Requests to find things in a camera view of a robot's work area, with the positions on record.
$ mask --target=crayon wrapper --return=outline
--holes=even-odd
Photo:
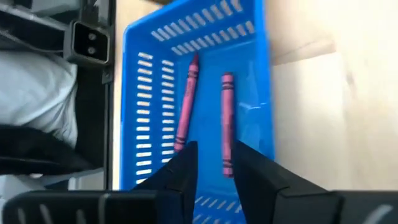
[[[234,117],[234,90],[233,76],[223,75],[222,103],[222,150],[223,150],[223,174],[232,176],[231,150],[233,146],[233,117]]]
[[[177,137],[176,137],[176,142],[174,144],[174,149],[176,151],[181,151],[185,145],[185,140],[187,137],[188,127],[190,122],[190,115],[192,111],[193,97],[195,94],[195,88],[197,84],[197,79],[192,77],[192,76],[196,77],[197,72],[191,71],[191,67],[193,66],[190,66],[190,71],[188,73],[187,85],[185,87],[185,95],[182,101],[180,121],[178,122]],[[177,138],[183,139],[183,143],[179,142]]]

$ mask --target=pink crayon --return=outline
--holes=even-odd
[[[221,125],[223,149],[223,174],[232,177],[231,150],[233,146],[233,117],[234,117],[234,77],[232,73],[225,73],[222,77],[221,91]]]
[[[179,152],[185,145],[187,138],[189,120],[191,116],[193,97],[195,95],[195,88],[197,85],[197,78],[199,72],[199,56],[195,54],[188,69],[187,85],[185,87],[185,95],[182,101],[182,109],[180,121],[178,122],[177,135],[175,137],[174,150]]]

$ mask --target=white pillow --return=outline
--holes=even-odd
[[[0,123],[53,133],[75,147],[76,74],[60,57],[0,51]]]

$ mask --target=red crayon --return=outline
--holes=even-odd
[[[177,135],[175,137],[174,150],[179,152],[185,145],[187,138],[189,119],[191,116],[193,97],[195,95],[195,87],[197,85],[199,72],[199,56],[195,54],[188,69],[187,86],[185,87],[185,95],[182,101],[182,109],[180,121],[178,122]]]

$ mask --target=wooden surface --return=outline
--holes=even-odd
[[[115,189],[123,31],[157,8],[118,0]],[[394,0],[267,0],[278,65],[272,70],[275,145],[283,166],[328,189],[398,189],[397,11]]]
[[[119,189],[120,171],[120,109],[123,33],[126,27],[159,8],[153,2],[141,0],[117,0],[116,50],[114,68],[114,117],[113,117],[113,189]]]

